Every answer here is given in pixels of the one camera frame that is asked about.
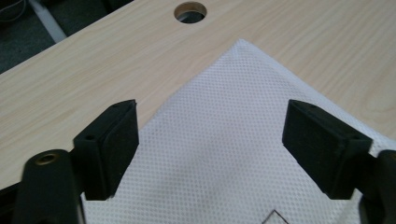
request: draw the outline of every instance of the wood grain surface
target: wood grain surface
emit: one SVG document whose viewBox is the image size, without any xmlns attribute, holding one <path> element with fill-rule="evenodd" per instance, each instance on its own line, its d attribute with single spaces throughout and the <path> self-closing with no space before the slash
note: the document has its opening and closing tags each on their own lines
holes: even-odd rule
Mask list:
<svg viewBox="0 0 396 224">
<path fill-rule="evenodd" d="M 72 149 L 109 105 L 136 99 L 142 128 L 239 39 L 258 46 L 348 113 L 396 138 L 396 2 L 135 0 L 0 75 L 0 189 L 38 152 Z"/>
</svg>

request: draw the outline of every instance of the white textured mat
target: white textured mat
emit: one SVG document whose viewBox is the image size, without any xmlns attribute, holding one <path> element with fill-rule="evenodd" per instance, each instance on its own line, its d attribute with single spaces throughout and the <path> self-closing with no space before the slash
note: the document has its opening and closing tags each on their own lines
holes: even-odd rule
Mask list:
<svg viewBox="0 0 396 224">
<path fill-rule="evenodd" d="M 88 222 L 359 223 L 359 192 L 351 201 L 329 200 L 283 147 L 289 99 L 318 105 L 372 137 L 375 155 L 396 148 L 239 40 L 141 130 L 116 196 L 84 202 Z"/>
</svg>

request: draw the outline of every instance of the paper towel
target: paper towel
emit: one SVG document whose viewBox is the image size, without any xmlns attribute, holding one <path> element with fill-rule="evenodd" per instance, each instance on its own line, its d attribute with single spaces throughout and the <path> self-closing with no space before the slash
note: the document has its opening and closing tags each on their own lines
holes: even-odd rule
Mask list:
<svg viewBox="0 0 396 224">
<path fill-rule="evenodd" d="M 332 201 L 283 147 L 289 99 L 354 119 L 268 55 L 239 40 L 182 87 L 140 131 L 140 146 L 107 202 L 84 202 L 88 223 L 360 223 L 355 190 Z"/>
</svg>

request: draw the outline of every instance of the gray carpet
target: gray carpet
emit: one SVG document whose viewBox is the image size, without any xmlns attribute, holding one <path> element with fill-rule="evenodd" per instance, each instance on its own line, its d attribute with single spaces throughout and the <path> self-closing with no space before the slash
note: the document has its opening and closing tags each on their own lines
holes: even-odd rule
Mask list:
<svg viewBox="0 0 396 224">
<path fill-rule="evenodd" d="M 109 0 L 114 9 L 128 2 L 131 0 Z M 72 35 L 107 15 L 101 0 L 47 0 L 44 4 L 66 35 Z M 0 20 L 12 18 L 12 14 L 17 15 L 21 9 L 22 4 L 12 8 L 14 11 L 3 11 Z M 38 17 L 27 6 L 17 20 L 0 22 L 0 74 L 53 44 L 53 40 Z"/>
</svg>

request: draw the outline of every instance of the desk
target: desk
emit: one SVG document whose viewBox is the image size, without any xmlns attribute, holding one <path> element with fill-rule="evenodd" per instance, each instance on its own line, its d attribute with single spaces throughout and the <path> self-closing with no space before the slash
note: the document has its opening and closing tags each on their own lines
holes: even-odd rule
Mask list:
<svg viewBox="0 0 396 224">
<path fill-rule="evenodd" d="M 394 1 L 135 0 L 0 76 L 0 189 L 38 152 L 72 149 L 109 105 L 136 99 L 142 128 L 161 104 L 244 38 L 382 134 L 396 138 Z"/>
</svg>

